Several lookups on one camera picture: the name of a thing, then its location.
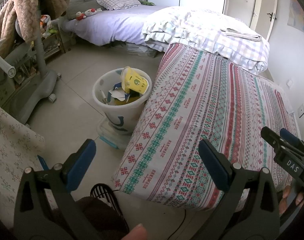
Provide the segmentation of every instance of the bed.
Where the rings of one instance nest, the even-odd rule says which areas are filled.
[[[222,31],[231,28],[258,35],[239,20],[211,10],[138,4],[109,11],[97,0],[70,0],[62,28],[98,46],[118,40],[166,51],[170,44],[181,43],[220,54],[255,75],[267,69],[269,43],[264,38],[250,41]],[[74,19],[76,12],[89,8],[103,11],[81,21]]]
[[[231,163],[249,170],[268,167],[281,191],[291,178],[273,161],[260,130],[286,128],[300,136],[296,124],[286,95],[274,83],[219,55],[171,44],[115,173],[115,187],[170,206],[214,208],[223,193],[198,154],[199,141],[207,138]]]
[[[102,11],[84,20],[65,21],[63,30],[74,32],[84,40],[97,46],[112,41],[126,41],[137,45],[146,45],[141,36],[147,16],[163,7],[141,5],[122,10]]]

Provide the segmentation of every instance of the white bucket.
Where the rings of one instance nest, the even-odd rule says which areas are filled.
[[[131,134],[134,131],[145,106],[145,101],[148,100],[152,92],[152,80],[148,74],[142,70],[136,68],[133,69],[139,75],[145,77],[149,82],[147,92],[138,100],[123,106],[109,106],[103,103],[101,90],[106,96],[108,96],[108,91],[111,90],[115,84],[121,82],[120,74],[123,68],[115,69],[104,74],[97,80],[92,90],[94,101],[104,111],[105,115],[110,121],[111,126],[119,134]]]

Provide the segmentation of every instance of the folded cloth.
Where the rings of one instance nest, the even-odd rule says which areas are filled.
[[[226,28],[226,30],[221,29],[222,32],[225,32],[226,36],[242,38],[250,41],[261,41],[262,36],[259,34],[249,34],[249,33],[240,33],[232,28]]]

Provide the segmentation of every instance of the door handle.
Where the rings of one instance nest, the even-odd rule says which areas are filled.
[[[273,19],[273,13],[267,13],[267,15],[270,15],[269,21],[271,22]]]

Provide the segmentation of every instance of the stuffed toy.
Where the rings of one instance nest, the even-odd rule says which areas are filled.
[[[50,16],[47,14],[41,15],[40,19],[40,30],[41,34],[45,33],[46,28],[47,28],[47,23],[50,20]]]
[[[98,8],[98,9],[92,8],[92,9],[88,9],[87,11],[85,11],[84,14],[86,15],[86,17],[90,17],[90,16],[98,14],[101,11],[102,11],[101,8]]]
[[[148,6],[154,6],[155,4],[152,2],[142,1],[141,4],[148,5]]]
[[[56,29],[54,29],[54,26],[57,25],[58,22],[59,22],[59,19],[56,19],[53,21],[48,20],[47,30],[45,31],[45,33],[42,34],[42,37],[47,38],[47,37],[51,36],[52,34],[58,33],[58,31]]]
[[[77,12],[77,13],[75,14],[75,16],[76,16],[76,19],[77,19],[78,21],[81,21],[81,20],[83,20],[83,19],[86,18],[86,15],[85,15],[84,13],[81,13],[81,12]]]

